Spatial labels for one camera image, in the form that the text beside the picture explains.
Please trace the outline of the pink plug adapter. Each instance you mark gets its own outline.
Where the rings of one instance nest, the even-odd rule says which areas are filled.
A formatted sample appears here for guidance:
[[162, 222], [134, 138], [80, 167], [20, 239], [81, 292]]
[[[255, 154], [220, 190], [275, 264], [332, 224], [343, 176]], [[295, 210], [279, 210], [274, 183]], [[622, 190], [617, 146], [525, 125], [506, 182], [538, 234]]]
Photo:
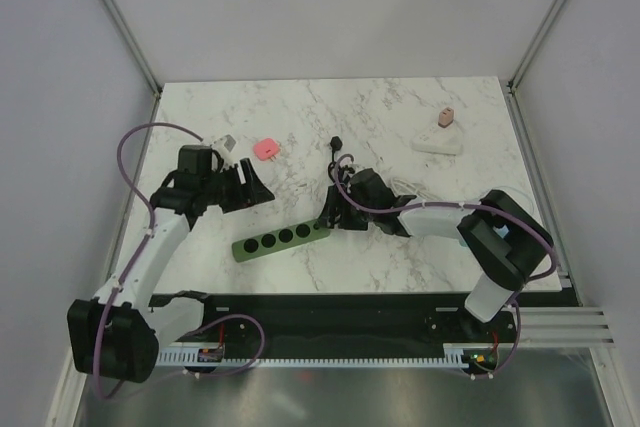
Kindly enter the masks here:
[[264, 138], [253, 146], [253, 153], [262, 162], [273, 160], [281, 151], [280, 145], [272, 138]]

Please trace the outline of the green power strip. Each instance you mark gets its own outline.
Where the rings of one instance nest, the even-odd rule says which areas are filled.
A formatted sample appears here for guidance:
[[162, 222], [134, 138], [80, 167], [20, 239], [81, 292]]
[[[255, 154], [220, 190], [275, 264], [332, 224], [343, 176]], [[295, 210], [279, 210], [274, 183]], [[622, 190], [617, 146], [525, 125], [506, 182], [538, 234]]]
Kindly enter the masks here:
[[330, 229], [310, 220], [236, 241], [231, 246], [231, 252], [236, 262], [244, 263], [323, 240], [330, 233]]

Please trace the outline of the beige pink charger plug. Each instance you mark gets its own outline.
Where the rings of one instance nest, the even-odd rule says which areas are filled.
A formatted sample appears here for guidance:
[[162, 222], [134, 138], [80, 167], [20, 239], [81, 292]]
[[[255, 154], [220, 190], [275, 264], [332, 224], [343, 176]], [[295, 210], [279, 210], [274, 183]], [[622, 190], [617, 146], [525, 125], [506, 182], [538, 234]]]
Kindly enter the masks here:
[[454, 123], [455, 111], [451, 107], [446, 107], [440, 111], [437, 124], [440, 128], [448, 128]]

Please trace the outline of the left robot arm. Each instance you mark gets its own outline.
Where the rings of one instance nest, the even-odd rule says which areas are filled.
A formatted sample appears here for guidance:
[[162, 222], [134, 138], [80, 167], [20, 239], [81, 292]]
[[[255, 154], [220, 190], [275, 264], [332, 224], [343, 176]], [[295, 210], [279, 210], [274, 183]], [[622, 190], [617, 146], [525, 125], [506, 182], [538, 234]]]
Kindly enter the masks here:
[[155, 288], [208, 208], [231, 213], [274, 198], [250, 159], [229, 165], [211, 147], [181, 147], [176, 169], [151, 195], [150, 224], [139, 246], [91, 299], [74, 301], [67, 312], [75, 368], [142, 383], [154, 370], [159, 352], [186, 333], [198, 340], [215, 336], [220, 325], [215, 311], [189, 298], [153, 307]]

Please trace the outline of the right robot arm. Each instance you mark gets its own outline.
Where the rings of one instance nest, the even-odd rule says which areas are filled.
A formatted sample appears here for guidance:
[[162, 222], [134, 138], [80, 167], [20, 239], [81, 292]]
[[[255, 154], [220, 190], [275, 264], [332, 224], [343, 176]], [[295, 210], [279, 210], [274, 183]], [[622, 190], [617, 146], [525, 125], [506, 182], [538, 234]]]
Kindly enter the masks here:
[[474, 201], [427, 200], [400, 195], [368, 168], [328, 166], [332, 186], [317, 223], [328, 229], [365, 231], [373, 224], [403, 238], [438, 237], [468, 248], [482, 270], [458, 315], [467, 339], [483, 339], [494, 317], [533, 280], [558, 266], [551, 235], [511, 196], [492, 189]]

